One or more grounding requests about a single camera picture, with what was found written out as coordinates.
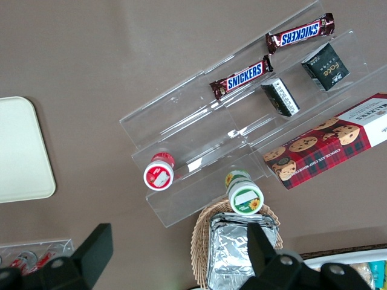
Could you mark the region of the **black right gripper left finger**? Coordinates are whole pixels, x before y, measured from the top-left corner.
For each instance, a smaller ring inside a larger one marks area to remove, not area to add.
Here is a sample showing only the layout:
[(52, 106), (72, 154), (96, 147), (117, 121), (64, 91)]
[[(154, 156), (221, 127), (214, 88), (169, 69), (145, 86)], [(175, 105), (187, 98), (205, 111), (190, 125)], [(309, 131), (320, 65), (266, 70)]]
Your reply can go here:
[(92, 289), (112, 254), (112, 226), (99, 224), (71, 256), (45, 266), (45, 289)]

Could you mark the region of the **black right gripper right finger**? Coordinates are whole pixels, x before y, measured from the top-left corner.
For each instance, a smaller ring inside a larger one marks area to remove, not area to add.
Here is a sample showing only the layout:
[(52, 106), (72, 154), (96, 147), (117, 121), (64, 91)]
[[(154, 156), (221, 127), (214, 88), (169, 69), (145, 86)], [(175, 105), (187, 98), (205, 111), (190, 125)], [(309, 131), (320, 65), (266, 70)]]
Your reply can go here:
[(245, 289), (314, 289), (314, 274), (301, 256), (274, 249), (259, 224), (247, 226), (247, 249), (255, 275)]

